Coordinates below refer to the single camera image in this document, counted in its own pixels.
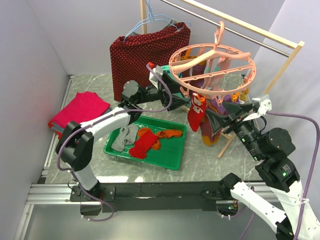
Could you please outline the red white patterned sock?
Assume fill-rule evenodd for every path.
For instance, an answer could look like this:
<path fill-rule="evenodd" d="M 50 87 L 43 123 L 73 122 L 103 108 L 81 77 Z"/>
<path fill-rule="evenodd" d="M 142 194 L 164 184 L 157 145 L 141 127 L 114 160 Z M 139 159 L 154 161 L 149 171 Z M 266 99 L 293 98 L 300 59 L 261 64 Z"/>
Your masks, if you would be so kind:
<path fill-rule="evenodd" d="M 196 132 L 205 116 L 207 108 L 206 98 L 198 93 L 191 96 L 191 105 L 187 114 L 187 120 L 193 132 Z"/>

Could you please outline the pink round clip hanger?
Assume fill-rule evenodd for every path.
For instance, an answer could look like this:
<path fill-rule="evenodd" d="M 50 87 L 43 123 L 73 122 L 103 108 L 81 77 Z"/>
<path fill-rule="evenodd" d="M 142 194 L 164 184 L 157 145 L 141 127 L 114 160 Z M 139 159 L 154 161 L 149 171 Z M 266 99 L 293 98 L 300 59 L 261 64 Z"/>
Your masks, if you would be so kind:
<path fill-rule="evenodd" d="M 174 52 L 169 59 L 168 66 L 172 77 L 180 85 L 180 91 L 186 98 L 197 93 L 209 100 L 215 99 L 217 104 L 221 104 L 224 96 L 233 98 L 245 92 L 256 77 L 257 69 L 251 54 L 223 45 L 225 23 L 220 21 L 219 24 L 214 33 L 213 43 L 188 45 Z M 200 63 L 206 65 L 203 74 L 182 78 L 182 72 Z M 225 75 L 241 73 L 244 70 L 250 72 L 243 78 L 241 84 L 230 90 L 219 88 Z M 190 84 L 191 81 L 198 79 L 204 79 L 200 88 Z"/>

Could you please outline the maroon yellow striped sock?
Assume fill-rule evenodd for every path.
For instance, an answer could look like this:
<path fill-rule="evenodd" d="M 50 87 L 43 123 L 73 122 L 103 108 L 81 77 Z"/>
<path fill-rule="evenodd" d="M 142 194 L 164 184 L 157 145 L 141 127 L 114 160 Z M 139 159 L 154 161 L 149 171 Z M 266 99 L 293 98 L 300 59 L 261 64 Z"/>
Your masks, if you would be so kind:
<path fill-rule="evenodd" d="M 244 93 L 240 93 L 236 101 L 239 102 L 240 104 L 244 104 L 247 100 L 248 100 L 247 95 Z"/>

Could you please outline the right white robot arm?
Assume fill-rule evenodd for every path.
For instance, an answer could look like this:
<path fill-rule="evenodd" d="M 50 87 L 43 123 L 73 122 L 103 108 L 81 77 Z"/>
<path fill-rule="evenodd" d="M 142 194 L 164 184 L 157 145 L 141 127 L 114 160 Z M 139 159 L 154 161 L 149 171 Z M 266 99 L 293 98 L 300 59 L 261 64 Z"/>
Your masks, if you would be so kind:
<path fill-rule="evenodd" d="M 278 240 L 318 240 L 320 222 L 307 199 L 307 191 L 320 144 L 319 125 L 314 124 L 316 143 L 307 183 L 302 184 L 297 168 L 288 158 L 296 149 L 289 132 L 275 127 L 263 133 L 253 123 L 254 119 L 262 119 L 265 114 L 272 113 L 271 100 L 257 99 L 251 104 L 223 102 L 223 107 L 227 115 L 206 110 L 212 130 L 224 129 L 226 133 L 235 133 L 252 158 L 260 162 L 255 169 L 282 208 L 270 204 L 234 173 L 220 180 L 221 197 L 242 202 L 269 225 Z"/>

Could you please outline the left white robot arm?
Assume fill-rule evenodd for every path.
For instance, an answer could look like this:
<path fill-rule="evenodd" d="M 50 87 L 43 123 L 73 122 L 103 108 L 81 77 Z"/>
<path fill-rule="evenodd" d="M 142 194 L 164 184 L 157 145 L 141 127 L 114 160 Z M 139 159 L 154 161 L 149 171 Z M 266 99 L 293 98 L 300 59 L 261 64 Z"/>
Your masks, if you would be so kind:
<path fill-rule="evenodd" d="M 88 201 L 94 201 L 102 195 L 101 184 L 90 166 L 95 141 L 105 135 L 135 122 L 144 110 L 140 104 L 161 101 L 163 109 L 175 110 L 189 104 L 186 97 L 178 96 L 182 87 L 167 73 L 158 75 L 155 84 L 146 88 L 136 81 L 129 80 L 123 86 L 120 104 L 110 112 L 83 123 L 70 121 L 55 148 L 57 161 L 68 165 L 74 179 L 82 189 L 82 195 Z"/>

